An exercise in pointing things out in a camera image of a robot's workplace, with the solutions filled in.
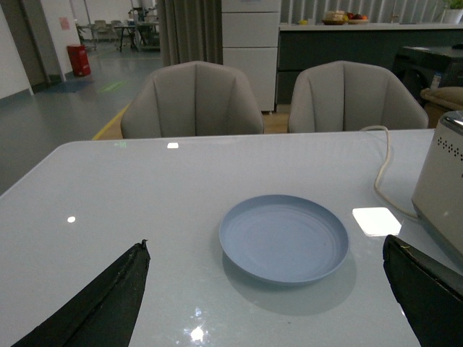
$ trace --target gray floor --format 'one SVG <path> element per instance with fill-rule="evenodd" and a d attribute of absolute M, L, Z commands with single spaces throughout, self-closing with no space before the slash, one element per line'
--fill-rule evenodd
<path fill-rule="evenodd" d="M 159 51 L 119 52 L 114 43 L 99 43 L 88 58 L 91 74 L 69 80 L 89 82 L 76 93 L 48 89 L 0 100 L 0 194 L 58 146 L 91 140 L 162 66 Z"/>

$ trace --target power cord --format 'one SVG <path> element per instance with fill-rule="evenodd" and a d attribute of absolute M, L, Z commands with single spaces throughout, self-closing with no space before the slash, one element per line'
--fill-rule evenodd
<path fill-rule="evenodd" d="M 410 218 L 413 218 L 413 219 L 418 219 L 418 216 L 416 215 L 416 213 L 411 213 L 405 209 L 403 209 L 402 207 L 398 206 L 395 202 L 393 202 L 392 200 L 390 200 L 384 193 L 382 193 L 382 191 L 379 189 L 379 184 L 381 182 L 381 179 L 383 178 L 383 175 L 384 175 L 384 171 L 386 170 L 386 168 L 388 167 L 389 165 L 389 162 L 391 161 L 391 138 L 389 136 L 389 130 L 388 128 L 382 126 L 382 125 L 372 125 L 370 127 L 365 127 L 363 129 L 361 129 L 361 131 L 363 132 L 367 132 L 369 130 L 383 130 L 385 133 L 386 133 L 386 143 L 387 143 L 387 150 L 386 150 L 386 159 L 384 160 L 384 163 L 383 165 L 381 166 L 379 172 L 378 172 L 378 175 L 376 176 L 376 179 L 375 179 L 375 183 L 373 185 L 373 188 L 376 192 L 376 194 L 378 194 L 384 201 L 386 201 L 388 204 L 390 204 L 393 208 L 395 208 L 396 210 L 398 210 L 399 212 L 401 213 L 404 213 L 406 216 L 410 217 Z"/>

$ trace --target blue plate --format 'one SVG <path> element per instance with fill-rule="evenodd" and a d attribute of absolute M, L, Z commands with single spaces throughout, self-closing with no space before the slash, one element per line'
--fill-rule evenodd
<path fill-rule="evenodd" d="M 288 195 L 254 197 L 222 220 L 225 254 L 261 280 L 295 286 L 335 271 L 349 251 L 341 221 L 324 207 Z"/>

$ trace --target white appliance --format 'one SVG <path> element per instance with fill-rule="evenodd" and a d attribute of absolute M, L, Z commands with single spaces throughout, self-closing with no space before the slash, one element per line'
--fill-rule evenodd
<path fill-rule="evenodd" d="M 261 111 L 275 108 L 281 0 L 222 0 L 224 65 L 242 70 Z"/>
<path fill-rule="evenodd" d="M 412 202 L 444 245 L 463 256 L 463 111 L 441 117 Z"/>

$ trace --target white cabinet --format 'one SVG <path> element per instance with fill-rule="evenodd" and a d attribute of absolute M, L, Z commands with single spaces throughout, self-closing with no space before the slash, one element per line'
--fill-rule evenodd
<path fill-rule="evenodd" d="M 242 70 L 261 111 L 275 108 L 280 0 L 222 0 L 224 65 Z"/>
<path fill-rule="evenodd" d="M 280 12 L 281 0 L 222 0 L 222 12 Z"/>
<path fill-rule="evenodd" d="M 223 13 L 223 47 L 277 47 L 280 14 Z"/>

